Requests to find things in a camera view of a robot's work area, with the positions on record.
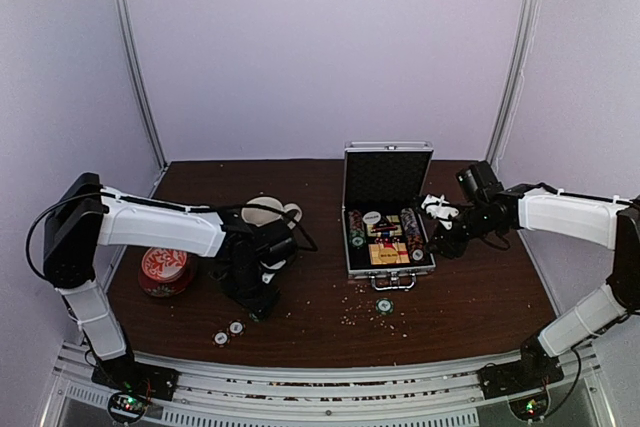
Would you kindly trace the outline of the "blue purple chip stack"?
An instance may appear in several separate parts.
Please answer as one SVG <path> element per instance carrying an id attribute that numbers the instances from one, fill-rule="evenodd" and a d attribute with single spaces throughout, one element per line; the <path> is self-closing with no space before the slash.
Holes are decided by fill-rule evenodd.
<path id="1" fill-rule="evenodd" d="M 411 208 L 404 208 L 400 213 L 400 219 L 406 237 L 409 257 L 414 262 L 423 261 L 425 258 L 425 242 L 414 211 Z"/>

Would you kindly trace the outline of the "right aluminium frame post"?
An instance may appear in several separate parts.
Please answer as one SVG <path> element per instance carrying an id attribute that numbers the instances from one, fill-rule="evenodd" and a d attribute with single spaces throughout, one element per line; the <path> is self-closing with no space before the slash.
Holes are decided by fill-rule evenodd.
<path id="1" fill-rule="evenodd" d="M 524 67 L 534 36 L 540 0 L 521 0 L 509 68 L 485 159 L 495 169 L 504 156 L 524 82 Z"/>

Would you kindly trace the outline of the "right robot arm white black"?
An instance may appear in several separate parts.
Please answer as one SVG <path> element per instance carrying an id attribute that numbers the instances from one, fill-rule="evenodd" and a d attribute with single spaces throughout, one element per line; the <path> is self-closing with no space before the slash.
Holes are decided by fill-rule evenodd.
<path id="1" fill-rule="evenodd" d="M 544 182 L 506 188 L 486 161 L 462 169 L 456 179 L 464 204 L 434 195 L 420 202 L 438 223 L 428 242 L 434 254 L 460 258 L 471 241 L 511 231 L 563 237 L 612 254 L 611 272 L 601 286 L 523 342 L 512 370 L 519 387 L 535 387 L 560 355 L 638 314 L 638 199 L 571 193 Z"/>

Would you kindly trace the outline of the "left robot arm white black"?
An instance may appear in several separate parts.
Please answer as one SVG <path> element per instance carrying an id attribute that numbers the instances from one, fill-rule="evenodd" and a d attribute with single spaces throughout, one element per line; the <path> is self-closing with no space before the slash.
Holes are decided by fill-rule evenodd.
<path id="1" fill-rule="evenodd" d="M 185 252 L 221 263 L 216 277 L 225 295 L 262 320 L 279 298 L 266 273 L 297 253 L 295 225 L 277 218 L 246 223 L 241 206 L 190 206 L 125 194 L 81 174 L 62 197 L 35 220 L 44 227 L 42 266 L 33 273 L 62 296 L 88 339 L 96 364 L 123 391 L 144 380 L 116 319 L 93 262 L 99 246 L 124 245 Z"/>

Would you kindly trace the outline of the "poker chip white centre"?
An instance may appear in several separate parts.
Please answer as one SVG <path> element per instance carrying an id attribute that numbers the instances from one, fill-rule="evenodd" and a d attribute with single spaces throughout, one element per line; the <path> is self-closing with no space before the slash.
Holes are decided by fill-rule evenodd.
<path id="1" fill-rule="evenodd" d="M 245 330 L 245 324 L 240 320 L 234 320 L 228 326 L 228 332 L 231 337 L 241 336 Z"/>

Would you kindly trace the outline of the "green red chip stack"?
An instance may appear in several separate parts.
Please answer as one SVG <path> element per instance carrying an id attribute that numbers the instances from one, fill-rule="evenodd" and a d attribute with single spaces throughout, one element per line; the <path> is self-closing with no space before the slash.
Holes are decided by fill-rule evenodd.
<path id="1" fill-rule="evenodd" d="M 354 248 L 361 248 L 366 243 L 366 232 L 362 214 L 358 210 L 348 212 L 349 220 L 349 241 Z"/>

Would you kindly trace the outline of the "left aluminium frame post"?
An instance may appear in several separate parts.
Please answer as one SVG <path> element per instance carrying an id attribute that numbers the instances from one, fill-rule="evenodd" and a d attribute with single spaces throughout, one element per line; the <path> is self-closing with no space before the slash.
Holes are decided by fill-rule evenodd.
<path id="1" fill-rule="evenodd" d="M 128 0 L 114 0 L 114 5 L 135 104 L 140 114 L 143 130 L 150 144 L 155 163 L 161 171 L 164 171 L 169 166 L 169 162 L 161 145 L 159 131 L 151 110 L 135 42 Z"/>

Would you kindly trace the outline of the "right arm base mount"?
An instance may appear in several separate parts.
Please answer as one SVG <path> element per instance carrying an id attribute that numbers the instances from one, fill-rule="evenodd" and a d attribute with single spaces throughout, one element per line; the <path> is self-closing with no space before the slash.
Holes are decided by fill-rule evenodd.
<path id="1" fill-rule="evenodd" d="M 558 365 L 530 373 L 521 361 L 489 363 L 477 371 L 485 400 L 506 398 L 511 413 L 520 421 L 542 421 L 551 411 L 549 387 L 564 379 Z"/>

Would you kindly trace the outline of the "white decorated mug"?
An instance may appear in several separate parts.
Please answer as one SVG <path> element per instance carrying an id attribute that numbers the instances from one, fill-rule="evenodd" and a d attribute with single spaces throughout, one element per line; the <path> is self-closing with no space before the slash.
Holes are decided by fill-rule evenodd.
<path id="1" fill-rule="evenodd" d="M 255 227 L 282 220 L 293 229 L 302 216 L 302 209 L 297 204 L 283 204 L 279 199 L 269 196 L 253 198 L 241 210 L 244 222 Z"/>

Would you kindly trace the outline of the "blue yellow card deck box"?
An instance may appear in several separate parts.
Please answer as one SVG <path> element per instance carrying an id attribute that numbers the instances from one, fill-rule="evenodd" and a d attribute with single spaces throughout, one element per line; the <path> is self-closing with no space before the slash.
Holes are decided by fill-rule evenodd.
<path id="1" fill-rule="evenodd" d="M 367 235 L 372 238 L 399 237 L 402 235 L 402 226 L 397 221 L 384 217 L 375 224 L 367 225 Z"/>

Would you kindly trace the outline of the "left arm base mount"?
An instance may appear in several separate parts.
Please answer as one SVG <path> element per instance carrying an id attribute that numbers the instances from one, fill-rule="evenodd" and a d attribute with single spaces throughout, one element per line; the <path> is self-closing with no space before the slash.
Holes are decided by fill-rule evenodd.
<path id="1" fill-rule="evenodd" d="M 107 400 L 107 413 L 121 424 L 140 421 L 154 400 L 171 401 L 179 372 L 175 369 L 136 363 L 132 380 L 116 382 L 103 369 L 95 367 L 93 383 L 114 390 Z"/>

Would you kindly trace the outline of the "red patterned bowl with lid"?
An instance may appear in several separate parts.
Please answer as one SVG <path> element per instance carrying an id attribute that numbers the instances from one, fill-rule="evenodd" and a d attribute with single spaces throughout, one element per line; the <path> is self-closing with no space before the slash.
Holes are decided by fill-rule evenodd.
<path id="1" fill-rule="evenodd" d="M 138 271 L 138 284 L 149 296 L 167 298 L 182 293 L 197 273 L 196 257 L 175 249 L 149 248 Z"/>

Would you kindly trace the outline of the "aluminium poker case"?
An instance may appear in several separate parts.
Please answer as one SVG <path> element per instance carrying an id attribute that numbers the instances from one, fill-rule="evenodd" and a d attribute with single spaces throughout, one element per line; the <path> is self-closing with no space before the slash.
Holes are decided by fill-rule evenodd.
<path id="1" fill-rule="evenodd" d="M 435 269 L 419 213 L 419 197 L 432 156 L 433 148 L 427 141 L 354 141 L 346 144 L 341 214 L 349 279 L 367 281 L 378 292 L 408 291 L 417 284 L 419 276 Z M 349 211 L 358 210 L 362 216 L 369 211 L 378 211 L 382 218 L 387 217 L 402 226 L 400 213 L 404 208 L 411 208 L 417 217 L 425 242 L 423 261 L 414 262 L 409 257 L 409 264 L 372 265 L 368 246 L 382 243 L 384 238 L 369 237 L 365 223 L 365 245 L 361 248 L 350 245 Z"/>

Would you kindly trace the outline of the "black red triangle all-in marker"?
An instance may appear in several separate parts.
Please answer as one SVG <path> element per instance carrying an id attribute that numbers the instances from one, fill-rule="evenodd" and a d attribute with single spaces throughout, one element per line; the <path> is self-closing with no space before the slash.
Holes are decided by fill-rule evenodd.
<path id="1" fill-rule="evenodd" d="M 375 225 L 371 228 L 371 235 L 375 237 L 395 237 L 402 233 L 397 224 Z"/>

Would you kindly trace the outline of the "white dealer button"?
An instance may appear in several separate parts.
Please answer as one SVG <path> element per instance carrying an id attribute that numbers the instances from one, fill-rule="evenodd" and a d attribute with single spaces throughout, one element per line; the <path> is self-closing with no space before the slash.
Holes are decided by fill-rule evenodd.
<path id="1" fill-rule="evenodd" d="M 375 225 L 382 219 L 382 214 L 378 211 L 369 211 L 362 216 L 366 225 Z"/>

